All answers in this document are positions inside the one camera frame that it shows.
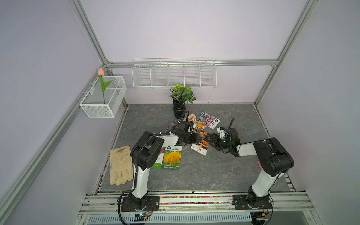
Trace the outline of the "pink zinnia seed packet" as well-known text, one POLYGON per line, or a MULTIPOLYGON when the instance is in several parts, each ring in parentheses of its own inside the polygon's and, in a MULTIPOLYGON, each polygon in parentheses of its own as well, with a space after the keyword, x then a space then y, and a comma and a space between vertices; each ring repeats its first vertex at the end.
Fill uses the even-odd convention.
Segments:
POLYGON ((177 128, 177 123, 171 123, 170 126, 166 129, 166 133, 171 133, 177 128))

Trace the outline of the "orange marigold seed packet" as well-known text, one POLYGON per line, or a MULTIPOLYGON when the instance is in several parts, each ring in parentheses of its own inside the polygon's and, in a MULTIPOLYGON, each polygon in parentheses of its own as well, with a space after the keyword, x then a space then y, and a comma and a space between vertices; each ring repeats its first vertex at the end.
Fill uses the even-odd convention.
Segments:
POLYGON ((207 132, 199 132, 199 133, 193 133, 192 135, 192 141, 191 141, 191 150, 194 150, 197 153, 200 153, 203 156, 207 155, 207 151, 209 148, 209 143, 205 139, 207 137, 207 132))

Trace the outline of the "purple flower seed packet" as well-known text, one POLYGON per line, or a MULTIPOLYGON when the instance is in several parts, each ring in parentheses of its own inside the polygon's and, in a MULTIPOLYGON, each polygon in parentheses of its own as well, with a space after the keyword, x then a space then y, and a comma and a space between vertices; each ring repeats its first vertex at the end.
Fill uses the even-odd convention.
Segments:
POLYGON ((210 115, 208 112, 205 111, 198 114, 196 119, 211 129, 215 129, 221 121, 220 119, 210 115))

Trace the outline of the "yellow marigold seed packet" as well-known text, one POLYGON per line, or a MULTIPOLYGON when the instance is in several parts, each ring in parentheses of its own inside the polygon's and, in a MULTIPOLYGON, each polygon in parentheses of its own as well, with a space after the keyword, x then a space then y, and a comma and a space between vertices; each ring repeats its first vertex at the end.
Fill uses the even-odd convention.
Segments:
POLYGON ((167 146, 164 150, 162 169, 178 171, 182 161, 182 146, 167 146))

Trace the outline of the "green seed packet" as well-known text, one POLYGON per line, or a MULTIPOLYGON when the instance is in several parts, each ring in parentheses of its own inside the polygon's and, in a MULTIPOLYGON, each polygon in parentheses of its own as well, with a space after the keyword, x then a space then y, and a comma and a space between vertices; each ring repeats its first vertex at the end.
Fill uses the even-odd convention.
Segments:
POLYGON ((152 169, 162 169, 162 163, 164 158, 164 149, 160 150, 160 153, 155 161, 155 164, 151 167, 152 169))

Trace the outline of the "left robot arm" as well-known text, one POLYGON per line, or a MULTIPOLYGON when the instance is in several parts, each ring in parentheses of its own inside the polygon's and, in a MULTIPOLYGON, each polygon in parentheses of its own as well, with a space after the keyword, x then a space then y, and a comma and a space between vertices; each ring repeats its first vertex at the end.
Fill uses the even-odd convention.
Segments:
POLYGON ((131 195, 137 199, 148 193, 150 168, 155 164, 160 150, 168 146, 185 146, 197 141, 194 122, 179 121, 167 132, 152 133, 146 131, 140 137, 130 156, 134 169, 134 180, 131 195))

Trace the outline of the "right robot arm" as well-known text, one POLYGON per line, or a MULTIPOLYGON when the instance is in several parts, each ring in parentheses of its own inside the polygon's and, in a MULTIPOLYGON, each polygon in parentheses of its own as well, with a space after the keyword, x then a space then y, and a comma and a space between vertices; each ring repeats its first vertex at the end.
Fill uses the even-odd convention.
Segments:
POLYGON ((277 180, 294 166, 292 156, 275 137, 241 143, 235 128, 221 127, 217 132, 205 137, 205 140, 216 150, 227 150, 236 157, 258 157, 261 172, 248 190, 248 205, 254 208, 260 203, 269 201, 270 191, 277 180))

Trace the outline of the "pink shop seed packet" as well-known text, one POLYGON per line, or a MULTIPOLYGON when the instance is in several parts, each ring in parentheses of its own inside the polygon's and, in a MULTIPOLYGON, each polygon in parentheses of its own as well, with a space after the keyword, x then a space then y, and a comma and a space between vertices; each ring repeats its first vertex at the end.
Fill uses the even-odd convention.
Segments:
POLYGON ((202 123, 201 121, 198 121, 198 120, 197 120, 197 117, 196 117, 194 114, 191 114, 191 115, 188 117, 188 120, 187 120, 187 121, 194 123, 193 127, 194 127, 194 131, 195 131, 196 133, 198 133, 199 131, 202 131, 202 130, 204 130, 205 128, 207 128, 207 126, 206 126, 204 123, 202 123))

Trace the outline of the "black vase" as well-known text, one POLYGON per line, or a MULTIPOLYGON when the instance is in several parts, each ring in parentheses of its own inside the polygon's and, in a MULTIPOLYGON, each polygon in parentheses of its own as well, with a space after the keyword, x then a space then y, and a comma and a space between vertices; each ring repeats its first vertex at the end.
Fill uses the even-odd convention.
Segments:
POLYGON ((182 114, 185 112, 186 110, 186 106, 185 103, 181 103, 178 100, 173 99, 173 112, 174 112, 174 117, 176 119, 180 119, 182 114))

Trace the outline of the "green artificial plant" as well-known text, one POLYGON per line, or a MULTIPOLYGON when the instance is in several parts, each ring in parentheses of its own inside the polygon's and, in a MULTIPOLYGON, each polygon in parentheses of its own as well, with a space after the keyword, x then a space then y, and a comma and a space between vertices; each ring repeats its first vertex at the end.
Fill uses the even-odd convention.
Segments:
POLYGON ((196 100, 195 94, 190 86, 181 86, 180 84, 176 84, 174 87, 170 88, 170 91, 170 97, 177 103, 185 104, 188 102, 193 104, 196 100))

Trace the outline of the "beige work glove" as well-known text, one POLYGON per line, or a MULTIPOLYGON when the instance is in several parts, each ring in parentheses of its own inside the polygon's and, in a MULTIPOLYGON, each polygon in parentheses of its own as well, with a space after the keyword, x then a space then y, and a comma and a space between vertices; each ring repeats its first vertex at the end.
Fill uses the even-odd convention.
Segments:
POLYGON ((110 150, 110 185, 120 186, 133 180, 130 152, 129 146, 110 150))

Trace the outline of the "white vent grille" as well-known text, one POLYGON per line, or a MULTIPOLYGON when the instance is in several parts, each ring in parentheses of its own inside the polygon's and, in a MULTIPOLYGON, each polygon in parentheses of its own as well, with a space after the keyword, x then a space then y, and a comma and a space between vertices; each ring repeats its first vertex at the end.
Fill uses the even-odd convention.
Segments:
POLYGON ((128 225, 160 225, 160 224, 212 224, 227 222, 251 222, 249 212, 227 213, 157 213, 148 219, 141 220, 138 214, 123 215, 128 225))

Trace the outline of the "white mesh basket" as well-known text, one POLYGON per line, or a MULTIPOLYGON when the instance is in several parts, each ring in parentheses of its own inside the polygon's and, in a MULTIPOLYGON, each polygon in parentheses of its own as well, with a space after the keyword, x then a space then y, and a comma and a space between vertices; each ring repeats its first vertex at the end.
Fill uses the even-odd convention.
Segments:
POLYGON ((114 118, 127 90, 122 76, 98 76, 80 101, 90 118, 114 118))

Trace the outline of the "pink artificial tulip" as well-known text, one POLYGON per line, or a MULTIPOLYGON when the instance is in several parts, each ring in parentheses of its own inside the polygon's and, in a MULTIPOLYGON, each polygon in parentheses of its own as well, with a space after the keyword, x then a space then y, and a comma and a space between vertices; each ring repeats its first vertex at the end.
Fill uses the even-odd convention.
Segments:
POLYGON ((111 81, 104 82, 103 76, 105 75, 105 72, 102 68, 98 69, 98 79, 100 81, 102 96, 103 96, 103 103, 105 104, 105 91, 106 88, 111 84, 111 81))

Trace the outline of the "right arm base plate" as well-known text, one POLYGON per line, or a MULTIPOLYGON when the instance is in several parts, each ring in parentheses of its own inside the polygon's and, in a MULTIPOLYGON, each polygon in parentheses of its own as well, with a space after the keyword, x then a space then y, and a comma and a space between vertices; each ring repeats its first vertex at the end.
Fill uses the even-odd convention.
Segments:
POLYGON ((236 210, 257 210, 257 209, 273 209, 270 196, 257 197, 252 193, 246 195, 233 195, 232 205, 236 210))

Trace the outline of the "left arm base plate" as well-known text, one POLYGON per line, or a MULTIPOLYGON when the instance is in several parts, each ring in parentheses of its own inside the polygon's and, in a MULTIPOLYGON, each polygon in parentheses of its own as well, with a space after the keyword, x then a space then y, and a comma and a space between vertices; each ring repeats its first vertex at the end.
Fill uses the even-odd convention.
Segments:
POLYGON ((134 196, 124 197, 121 212, 157 212, 160 206, 159 196, 144 196, 138 199, 134 196))

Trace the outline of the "aluminium front rail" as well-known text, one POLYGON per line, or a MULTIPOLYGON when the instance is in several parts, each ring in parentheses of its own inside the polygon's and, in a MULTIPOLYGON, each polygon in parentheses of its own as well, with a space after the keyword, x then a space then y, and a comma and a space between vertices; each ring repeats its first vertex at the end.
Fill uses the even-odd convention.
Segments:
MULTIPOLYGON (((240 207, 241 212, 293 212, 314 211, 315 207, 305 192, 275 192, 270 195, 267 204, 270 207, 247 209, 245 206, 233 205, 234 195, 243 193, 232 192, 149 192, 148 197, 159 197, 154 205, 155 213, 194 213, 194 212, 235 212, 240 207)), ((119 195, 86 196, 80 208, 80 215, 115 214, 118 211, 119 195)))

